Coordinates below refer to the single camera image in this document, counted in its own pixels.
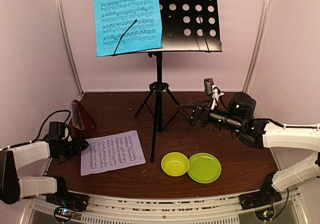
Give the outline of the brown wooden metronome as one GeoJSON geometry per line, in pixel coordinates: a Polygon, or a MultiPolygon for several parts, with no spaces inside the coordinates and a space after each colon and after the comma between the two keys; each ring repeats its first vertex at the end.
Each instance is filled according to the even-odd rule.
{"type": "Polygon", "coordinates": [[[72,127],[75,134],[84,137],[85,139],[89,139],[98,128],[95,120],[79,100],[74,99],[70,106],[72,127]]]}

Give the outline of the white sheet music page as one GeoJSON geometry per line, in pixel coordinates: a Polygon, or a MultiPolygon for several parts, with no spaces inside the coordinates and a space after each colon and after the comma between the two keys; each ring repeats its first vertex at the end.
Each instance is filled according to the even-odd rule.
{"type": "Polygon", "coordinates": [[[81,152],[80,175],[87,176],[146,163],[136,130],[90,138],[81,152]]]}

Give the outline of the black perforated music stand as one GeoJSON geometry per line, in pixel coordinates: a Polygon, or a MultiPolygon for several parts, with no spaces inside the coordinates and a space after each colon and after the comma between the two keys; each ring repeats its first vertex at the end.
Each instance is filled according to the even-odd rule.
{"type": "Polygon", "coordinates": [[[138,117],[148,100],[155,95],[154,108],[149,112],[153,117],[150,162],[155,161],[156,137],[167,127],[163,124],[163,92],[176,105],[180,103],[163,82],[163,54],[173,52],[221,52],[219,11],[217,0],[159,0],[162,21],[161,49],[146,50],[150,58],[156,59],[156,81],[149,85],[149,93],[135,113],[138,117]]]}

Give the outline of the blue sheet music page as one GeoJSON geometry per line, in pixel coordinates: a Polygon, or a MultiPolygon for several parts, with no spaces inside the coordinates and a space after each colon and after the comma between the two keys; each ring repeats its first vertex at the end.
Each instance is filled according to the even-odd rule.
{"type": "Polygon", "coordinates": [[[159,0],[93,0],[98,57],[163,48],[159,0]]]}

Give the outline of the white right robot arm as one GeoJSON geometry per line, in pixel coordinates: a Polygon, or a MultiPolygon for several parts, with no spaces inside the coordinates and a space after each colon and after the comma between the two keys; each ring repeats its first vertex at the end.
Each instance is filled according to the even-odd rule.
{"type": "Polygon", "coordinates": [[[227,110],[209,105],[179,105],[177,111],[194,126],[208,124],[234,133],[245,146],[254,149],[293,148],[310,150],[304,160],[268,174],[256,194],[259,204],[268,204],[291,186],[320,175],[320,126],[281,124],[270,118],[254,118],[256,101],[244,92],[232,96],[227,110]]]}

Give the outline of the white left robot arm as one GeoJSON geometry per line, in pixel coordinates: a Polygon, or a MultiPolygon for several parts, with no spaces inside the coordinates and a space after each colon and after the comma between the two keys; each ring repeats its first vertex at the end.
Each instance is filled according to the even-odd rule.
{"type": "Polygon", "coordinates": [[[68,191],[62,176],[19,177],[18,170],[37,161],[64,157],[71,160],[89,147],[82,136],[71,136],[64,122],[52,121],[44,139],[4,147],[0,150],[0,199],[14,204],[21,199],[47,195],[61,206],[76,204],[78,198],[68,191]]]}

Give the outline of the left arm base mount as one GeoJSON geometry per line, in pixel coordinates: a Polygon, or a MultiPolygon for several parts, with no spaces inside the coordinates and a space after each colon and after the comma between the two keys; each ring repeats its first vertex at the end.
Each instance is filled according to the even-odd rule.
{"type": "Polygon", "coordinates": [[[53,217],[60,223],[70,221],[76,212],[87,210],[90,197],[86,194],[67,192],[66,196],[58,193],[47,194],[45,201],[56,205],[53,211],[53,217]]]}

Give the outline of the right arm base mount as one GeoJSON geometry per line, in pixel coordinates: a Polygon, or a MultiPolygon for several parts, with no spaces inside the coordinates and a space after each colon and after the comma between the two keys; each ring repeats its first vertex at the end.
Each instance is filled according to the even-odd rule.
{"type": "Polygon", "coordinates": [[[275,203],[282,200],[281,194],[260,193],[259,191],[241,194],[240,205],[243,211],[253,209],[255,217],[262,222],[271,221],[276,216],[275,203]]]}

